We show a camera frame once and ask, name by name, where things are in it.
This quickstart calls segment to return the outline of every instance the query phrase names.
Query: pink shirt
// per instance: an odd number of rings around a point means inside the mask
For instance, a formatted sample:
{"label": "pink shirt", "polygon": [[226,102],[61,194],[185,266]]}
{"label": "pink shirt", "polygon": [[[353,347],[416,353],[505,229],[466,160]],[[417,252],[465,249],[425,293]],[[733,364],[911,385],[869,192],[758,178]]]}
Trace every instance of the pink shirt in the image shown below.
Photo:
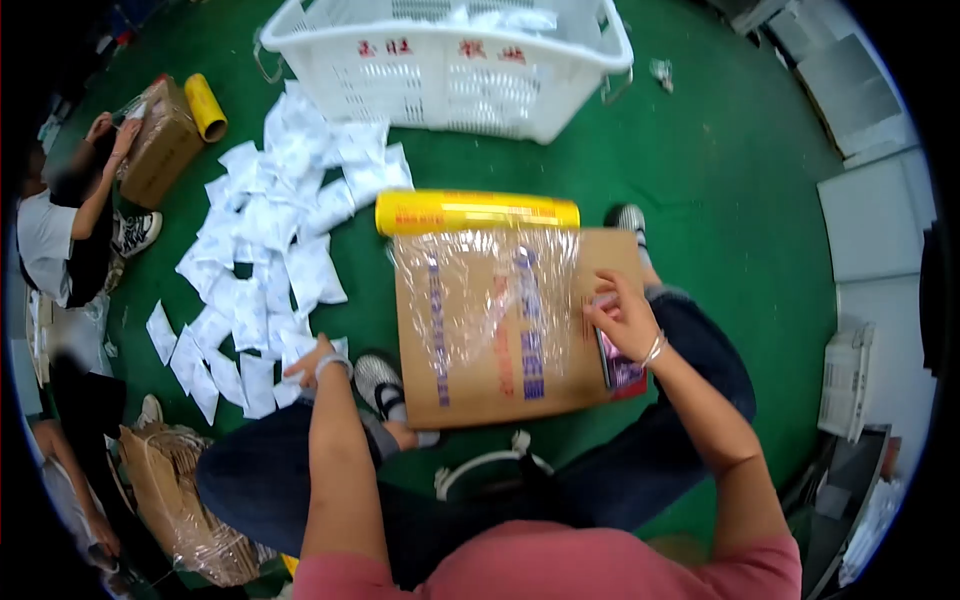
{"label": "pink shirt", "polygon": [[790,536],[686,568],[615,529],[574,530],[558,523],[511,521],[462,545],[413,592],[397,589],[390,569],[373,559],[350,553],[311,556],[297,567],[294,600],[778,600],[800,598],[800,582],[800,549]]}

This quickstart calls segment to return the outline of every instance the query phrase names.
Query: woman's hand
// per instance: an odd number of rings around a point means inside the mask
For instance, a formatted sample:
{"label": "woman's hand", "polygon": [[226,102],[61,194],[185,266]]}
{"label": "woman's hand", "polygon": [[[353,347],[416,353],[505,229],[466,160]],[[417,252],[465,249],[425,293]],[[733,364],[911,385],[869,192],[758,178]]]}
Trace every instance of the woman's hand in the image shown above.
{"label": "woman's hand", "polygon": [[140,133],[141,127],[143,127],[143,119],[127,119],[124,121],[123,125],[120,126],[120,131],[117,132],[116,141],[113,142],[113,152],[110,153],[110,157],[122,160],[130,151],[133,139]]}
{"label": "woman's hand", "polygon": [[303,371],[303,377],[300,378],[300,386],[302,388],[316,388],[317,365],[320,364],[322,358],[334,352],[336,352],[336,350],[333,349],[333,345],[330,344],[326,336],[321,333],[317,336],[317,346],[309,353],[304,354],[299,361],[284,371],[283,376],[289,377],[290,375]]}
{"label": "woman's hand", "polygon": [[584,316],[607,334],[613,345],[637,363],[642,363],[660,335],[660,326],[650,304],[618,271],[596,272],[597,295],[616,295],[598,305],[584,306]]}
{"label": "woman's hand", "polygon": [[90,130],[86,133],[84,139],[92,144],[103,137],[104,133],[110,131],[110,128],[113,127],[112,118],[113,115],[109,112],[101,112],[97,115],[97,118],[93,120],[93,123],[90,125]]}

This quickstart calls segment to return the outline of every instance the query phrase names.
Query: silver bracelet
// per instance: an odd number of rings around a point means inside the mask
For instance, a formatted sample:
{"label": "silver bracelet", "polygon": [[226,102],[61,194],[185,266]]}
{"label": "silver bracelet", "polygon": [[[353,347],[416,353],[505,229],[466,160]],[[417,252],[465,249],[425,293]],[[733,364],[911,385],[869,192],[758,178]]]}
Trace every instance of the silver bracelet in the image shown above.
{"label": "silver bracelet", "polygon": [[652,360],[660,356],[664,346],[666,346],[666,334],[664,334],[663,330],[661,329],[660,333],[657,334],[657,339],[655,339],[653,345],[650,346],[650,351],[647,352],[647,357],[643,359],[642,363],[640,363],[640,368],[646,369],[647,365],[649,365]]}
{"label": "silver bracelet", "polygon": [[353,365],[350,364],[350,361],[343,354],[338,354],[337,352],[331,352],[324,358],[320,359],[320,362],[317,363],[317,369],[313,371],[313,376],[316,377],[317,381],[320,381],[320,372],[324,370],[324,367],[330,363],[341,363],[344,368],[347,370],[347,381],[350,381],[353,378]]}

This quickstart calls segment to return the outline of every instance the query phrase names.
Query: basket handle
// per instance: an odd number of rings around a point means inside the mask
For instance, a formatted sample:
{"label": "basket handle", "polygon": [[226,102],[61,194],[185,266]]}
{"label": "basket handle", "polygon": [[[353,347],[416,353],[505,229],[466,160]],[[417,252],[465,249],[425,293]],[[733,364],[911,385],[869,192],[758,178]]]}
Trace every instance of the basket handle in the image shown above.
{"label": "basket handle", "polygon": [[603,86],[600,88],[600,100],[603,101],[603,106],[608,107],[619,99],[623,95],[623,92],[627,91],[627,88],[630,87],[630,84],[634,82],[634,68],[631,66],[630,70],[627,71],[627,81],[620,85],[614,93],[611,93],[610,88],[610,76],[607,75],[604,77]]}
{"label": "basket handle", "polygon": [[260,62],[260,49],[263,48],[263,44],[260,43],[261,29],[263,28],[257,27],[253,32],[253,59],[256,60],[256,66],[260,69],[263,79],[267,80],[268,84],[275,84],[283,77],[283,56],[276,60],[276,73],[273,76],[267,75],[267,69],[263,68],[263,63]]}

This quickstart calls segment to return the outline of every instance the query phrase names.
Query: green floor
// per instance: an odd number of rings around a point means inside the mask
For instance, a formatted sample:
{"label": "green floor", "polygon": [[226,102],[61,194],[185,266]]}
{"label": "green floor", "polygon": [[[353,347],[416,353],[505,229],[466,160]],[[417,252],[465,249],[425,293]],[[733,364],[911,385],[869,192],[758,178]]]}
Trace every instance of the green floor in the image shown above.
{"label": "green floor", "polygon": [[[585,226],[601,225],[613,204],[639,204],[662,278],[696,297],[743,356],[756,388],[756,432],[780,485],[801,466],[816,433],[823,348],[836,316],[815,184],[842,165],[769,46],[757,50],[685,0],[617,4],[632,28],[636,81],[612,107],[591,98],[551,145],[412,130],[392,130],[390,142],[403,142],[418,187],[569,198]],[[163,233],[128,265],[113,294],[108,336],[120,350],[113,367],[128,382],[131,417],[140,398],[154,393],[168,421],[214,438],[244,423],[240,409],[221,400],[208,427],[160,365],[144,323],[158,298],[176,331],[203,307],[174,266],[206,214],[203,184],[223,173],[217,157],[245,140],[262,142],[264,115],[282,86],[267,84],[257,71],[252,35],[279,5],[182,2],[158,14],[97,76],[52,153],[64,156],[97,113],[124,106],[157,74],[180,83],[194,72],[206,75],[228,116],[228,135],[168,192]],[[672,95],[648,75],[650,58],[672,60]],[[354,356],[364,348],[396,352],[396,313],[383,301],[394,296],[394,276],[372,208],[335,230],[331,253],[350,300],[319,308],[313,329],[349,336]],[[234,355],[232,347],[225,351]],[[653,396],[523,427],[538,454],[560,466],[622,429]],[[459,432],[441,451],[397,457],[381,477],[432,493],[436,468],[505,448],[515,429]],[[686,531],[709,540],[713,495],[712,482],[703,483],[639,533]]]}

